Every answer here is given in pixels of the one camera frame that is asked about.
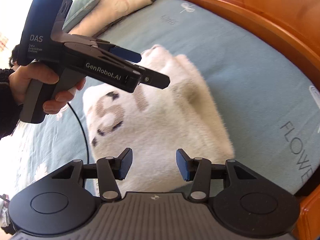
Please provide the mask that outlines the person's left hand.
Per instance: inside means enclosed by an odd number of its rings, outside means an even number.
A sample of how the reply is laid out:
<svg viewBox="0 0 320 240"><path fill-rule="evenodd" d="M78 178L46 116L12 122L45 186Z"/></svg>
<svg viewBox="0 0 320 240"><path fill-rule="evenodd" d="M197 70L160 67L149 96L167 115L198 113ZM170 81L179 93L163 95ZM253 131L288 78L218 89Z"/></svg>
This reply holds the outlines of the person's left hand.
<svg viewBox="0 0 320 240"><path fill-rule="evenodd" d="M59 76L45 64L33 62L27 66L19 66L9 76L9 86L16 103L24 103L25 95L31 80L38 80L49 85L56 84ZM82 90L86 78L81 79L74 87L63 90L56 94L55 98L43 104L43 111L46 114L57 114L71 100L77 91Z"/></svg>

